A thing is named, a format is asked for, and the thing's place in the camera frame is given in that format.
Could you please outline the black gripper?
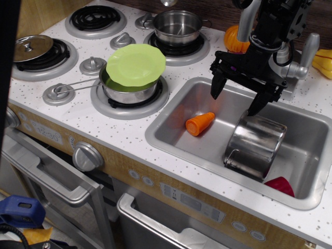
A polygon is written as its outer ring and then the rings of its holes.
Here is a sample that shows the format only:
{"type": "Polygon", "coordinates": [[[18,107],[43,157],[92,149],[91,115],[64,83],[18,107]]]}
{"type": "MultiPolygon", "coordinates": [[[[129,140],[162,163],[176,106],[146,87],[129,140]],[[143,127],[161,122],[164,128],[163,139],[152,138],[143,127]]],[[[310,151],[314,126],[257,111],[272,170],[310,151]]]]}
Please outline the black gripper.
{"type": "Polygon", "coordinates": [[[244,54],[215,52],[215,60],[210,67],[213,74],[212,98],[218,98],[230,79],[257,93],[248,109],[248,116],[255,116],[269,102],[277,102],[286,88],[283,78],[269,65],[272,54],[277,50],[278,47],[268,49],[250,43],[244,54]]]}

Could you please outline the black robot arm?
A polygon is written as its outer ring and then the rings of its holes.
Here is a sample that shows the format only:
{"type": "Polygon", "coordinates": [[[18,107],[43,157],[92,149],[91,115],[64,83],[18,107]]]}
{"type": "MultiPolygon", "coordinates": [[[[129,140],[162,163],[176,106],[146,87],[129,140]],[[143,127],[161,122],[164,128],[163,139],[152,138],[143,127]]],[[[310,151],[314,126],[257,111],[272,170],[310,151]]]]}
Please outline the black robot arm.
{"type": "Polygon", "coordinates": [[[227,80],[232,80],[254,92],[248,109],[254,116],[269,102],[278,101],[287,82],[269,65],[269,60],[281,68],[293,58],[279,62],[277,52],[283,44],[294,49],[293,40],[306,28],[311,1],[233,1],[242,10],[237,39],[250,43],[244,54],[217,51],[211,64],[213,74],[211,96],[217,99],[227,80]]]}

